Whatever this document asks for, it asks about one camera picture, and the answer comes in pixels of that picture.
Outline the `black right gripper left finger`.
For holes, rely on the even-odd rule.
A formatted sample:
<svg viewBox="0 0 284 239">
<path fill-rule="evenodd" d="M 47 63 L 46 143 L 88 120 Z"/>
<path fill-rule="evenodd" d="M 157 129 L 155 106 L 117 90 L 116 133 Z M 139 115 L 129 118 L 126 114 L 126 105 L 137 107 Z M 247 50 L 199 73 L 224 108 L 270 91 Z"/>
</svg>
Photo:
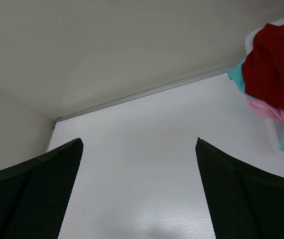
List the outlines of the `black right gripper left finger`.
<svg viewBox="0 0 284 239">
<path fill-rule="evenodd" d="M 0 239 L 58 238 L 83 148 L 76 138 L 0 170 Z"/>
</svg>

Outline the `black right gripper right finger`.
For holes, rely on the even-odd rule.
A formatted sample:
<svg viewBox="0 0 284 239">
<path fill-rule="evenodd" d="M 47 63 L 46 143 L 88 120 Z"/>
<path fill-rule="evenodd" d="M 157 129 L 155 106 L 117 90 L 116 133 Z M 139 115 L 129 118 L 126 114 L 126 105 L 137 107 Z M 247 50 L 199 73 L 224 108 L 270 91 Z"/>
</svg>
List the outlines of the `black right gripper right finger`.
<svg viewBox="0 0 284 239">
<path fill-rule="evenodd" d="M 197 164 L 217 239 L 284 239 L 284 178 L 203 139 Z"/>
</svg>

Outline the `red t shirt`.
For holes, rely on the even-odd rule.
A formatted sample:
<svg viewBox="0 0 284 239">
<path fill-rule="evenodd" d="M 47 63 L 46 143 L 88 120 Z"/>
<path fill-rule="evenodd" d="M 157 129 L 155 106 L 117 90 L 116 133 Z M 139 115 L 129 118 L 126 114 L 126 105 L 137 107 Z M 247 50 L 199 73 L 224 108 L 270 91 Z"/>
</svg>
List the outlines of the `red t shirt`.
<svg viewBox="0 0 284 239">
<path fill-rule="evenodd" d="M 284 109 L 284 25 L 266 24 L 257 32 L 242 75 L 246 94 Z"/>
</svg>

